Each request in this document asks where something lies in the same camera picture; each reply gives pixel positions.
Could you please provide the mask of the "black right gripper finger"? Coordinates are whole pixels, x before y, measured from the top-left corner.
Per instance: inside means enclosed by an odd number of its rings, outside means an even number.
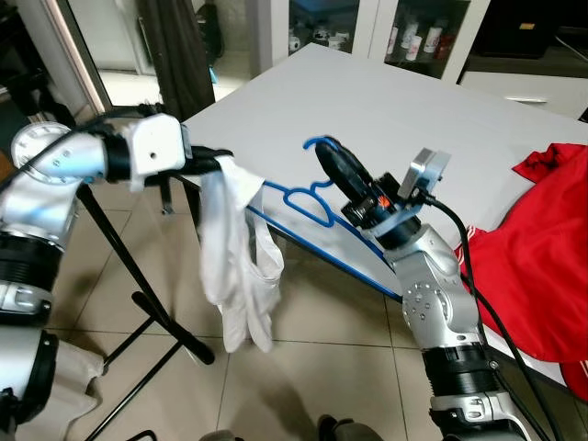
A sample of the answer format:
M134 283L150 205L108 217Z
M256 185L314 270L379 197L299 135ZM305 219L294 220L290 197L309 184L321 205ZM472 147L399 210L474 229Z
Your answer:
M370 173L347 148L324 144L323 171L346 198L375 197Z
M364 165L345 147L316 144L315 154L323 171L340 192L352 201L364 189Z

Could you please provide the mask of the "blue clothes hanger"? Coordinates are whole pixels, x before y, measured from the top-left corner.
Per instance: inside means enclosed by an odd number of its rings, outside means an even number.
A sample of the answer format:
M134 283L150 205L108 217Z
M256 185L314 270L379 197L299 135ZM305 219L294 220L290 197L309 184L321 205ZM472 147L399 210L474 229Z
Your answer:
M331 179L311 182L308 187L286 187L277 184L277 182L265 181L262 184L262 192L268 192L268 190L277 192L278 201L282 203L283 210L294 211L298 218L318 224L323 230L348 231L354 240L358 243L363 243L368 248L370 255L377 257L381 262L385 262L386 259L382 255L382 249L378 247L377 243L335 213L332 207L328 205L328 202L318 194L320 189L332 187L332 185L334 185L334 181ZM373 277L366 276L365 273L361 272L360 268L348 264L344 260L348 256L348 252L328 251L328 249L320 247L298 231L293 221L278 220L265 209L251 209L251 211L256 217L264 219L273 230L277 230L281 238L296 244L303 251L319 257L328 264L344 270L349 276L356 277L357 280L367 283L385 297L398 302L402 301L401 295L395 293L393 289L383 286Z

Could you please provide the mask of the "white T-shirt black print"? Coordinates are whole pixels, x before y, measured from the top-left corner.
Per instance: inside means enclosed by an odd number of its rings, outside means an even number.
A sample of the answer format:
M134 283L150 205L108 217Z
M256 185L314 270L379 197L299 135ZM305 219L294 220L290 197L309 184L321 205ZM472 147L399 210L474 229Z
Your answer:
M262 207L264 179L230 155L215 161L220 169L200 178L203 294L220 313L227 352L249 339L268 353L273 348L270 315L281 298L285 261L267 221L251 211Z

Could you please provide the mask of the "grey table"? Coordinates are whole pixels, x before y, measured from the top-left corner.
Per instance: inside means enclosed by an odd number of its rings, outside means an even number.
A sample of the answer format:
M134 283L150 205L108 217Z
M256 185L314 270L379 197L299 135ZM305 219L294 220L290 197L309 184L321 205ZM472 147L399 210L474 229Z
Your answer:
M404 153L367 152L365 144L373 138L374 129L385 123L402 123L408 129L421 129L437 134L447 123L474 123L476 129L487 129L495 139L534 141L522 151L520 159L504 163L475 165L476 153L452 153L436 197L470 227L494 230L514 203L529 189L529 182L514 171L532 152L546 150L551 143L585 144L587 125L582 121L556 115L522 104L512 104L502 97L430 79L417 73L398 70L358 56L308 46L285 62L278 63L217 104L194 115L198 128L227 125L249 140L265 139L274 126L289 120L297 133L282 147L293 153L294 174L278 177L273 168L265 167L259 175L265 181L286 187L308 187L314 181L326 181L315 152L303 150L308 136L332 135L352 151L374 176L391 173L402 179L409 164L423 148L412 144ZM335 213L345 204L345 195L335 187L320 189L321 197ZM323 230L294 211L283 210L276 190L262 193L262 209L281 221L293 221L295 228L313 243L328 251L348 252L345 261L360 268L366 276L383 286L398 291L400 282L377 257L370 255L348 231ZM367 283L349 276L344 270L303 251L290 243L294 254L286 257L281 276L282 300L274 315L277 340L298 339L298 329L339 329L345 313L321 308L318 312L294 314L294 290L299 285L315 285L326 297L338 300L361 299L362 315L377 315L389 324L404 342L411 342L400 313L390 309L393 301Z

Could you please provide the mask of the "dark curtain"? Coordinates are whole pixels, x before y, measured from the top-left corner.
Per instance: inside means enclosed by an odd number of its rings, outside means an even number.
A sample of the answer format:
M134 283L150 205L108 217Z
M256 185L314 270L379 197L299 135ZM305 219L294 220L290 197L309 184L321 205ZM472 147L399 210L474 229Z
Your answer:
M192 0L135 0L165 112L188 120L217 101Z

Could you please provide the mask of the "white glass door cabinet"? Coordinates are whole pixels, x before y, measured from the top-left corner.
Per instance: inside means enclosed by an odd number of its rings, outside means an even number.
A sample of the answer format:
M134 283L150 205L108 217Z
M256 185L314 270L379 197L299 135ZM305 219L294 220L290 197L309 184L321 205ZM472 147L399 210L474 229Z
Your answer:
M456 84L492 0L244 0L257 74L321 46Z

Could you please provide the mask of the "red garment white trim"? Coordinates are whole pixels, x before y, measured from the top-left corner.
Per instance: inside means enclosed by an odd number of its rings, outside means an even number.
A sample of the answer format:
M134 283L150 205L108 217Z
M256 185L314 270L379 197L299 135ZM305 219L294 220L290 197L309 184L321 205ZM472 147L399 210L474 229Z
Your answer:
M473 274L525 356L559 364L588 398L588 148L551 143L514 172L532 181L494 231L468 231Z

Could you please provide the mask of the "white drawer TV stand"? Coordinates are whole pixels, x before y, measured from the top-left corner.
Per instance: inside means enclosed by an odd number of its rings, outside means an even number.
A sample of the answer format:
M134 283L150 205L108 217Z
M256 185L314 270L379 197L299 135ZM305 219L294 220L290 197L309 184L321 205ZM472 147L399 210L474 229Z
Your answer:
M572 119L588 107L588 64L574 55L534 60L470 56L459 84Z

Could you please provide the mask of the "robot right leg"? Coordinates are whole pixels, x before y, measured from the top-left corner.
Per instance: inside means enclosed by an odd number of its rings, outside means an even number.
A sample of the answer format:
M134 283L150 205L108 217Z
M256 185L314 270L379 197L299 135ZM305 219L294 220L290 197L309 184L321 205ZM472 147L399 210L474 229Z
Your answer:
M318 423L318 441L383 441L369 425L356 423L352 419L336 419L323 415Z

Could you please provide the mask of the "black television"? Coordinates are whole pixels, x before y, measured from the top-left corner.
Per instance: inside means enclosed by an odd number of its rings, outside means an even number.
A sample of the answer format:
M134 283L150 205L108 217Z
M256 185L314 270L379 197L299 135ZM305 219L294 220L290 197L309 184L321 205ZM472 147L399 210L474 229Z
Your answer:
M550 47L582 47L587 30L587 0L491 0L471 53L540 59Z

